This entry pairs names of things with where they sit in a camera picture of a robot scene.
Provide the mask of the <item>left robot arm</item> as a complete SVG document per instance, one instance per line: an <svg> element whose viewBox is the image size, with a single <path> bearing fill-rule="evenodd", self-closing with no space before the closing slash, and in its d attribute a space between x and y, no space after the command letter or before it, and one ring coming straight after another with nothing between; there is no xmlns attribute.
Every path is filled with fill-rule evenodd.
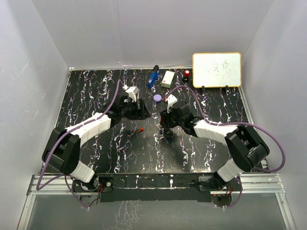
<svg viewBox="0 0 307 230"><path fill-rule="evenodd" d="M105 106L87 120L68 128L57 127L52 130L42 161L65 176L71 176L88 191L99 186L95 171L80 161L80 149L94 136L109 130L121 119L145 120L151 115L146 109L144 99L133 101L129 96L121 96Z"/></svg>

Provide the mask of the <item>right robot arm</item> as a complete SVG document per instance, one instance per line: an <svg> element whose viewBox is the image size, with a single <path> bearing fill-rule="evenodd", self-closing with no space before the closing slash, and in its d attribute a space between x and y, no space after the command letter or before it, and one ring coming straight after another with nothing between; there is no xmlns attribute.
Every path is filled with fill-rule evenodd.
<svg viewBox="0 0 307 230"><path fill-rule="evenodd" d="M160 125L164 131L181 127L197 138L208 138L228 147L231 158L206 182L199 182L211 189L225 190L231 180L254 169L269 153L269 147L257 131L248 125L211 125L200 116L195 116L186 103L176 102L160 113Z"/></svg>

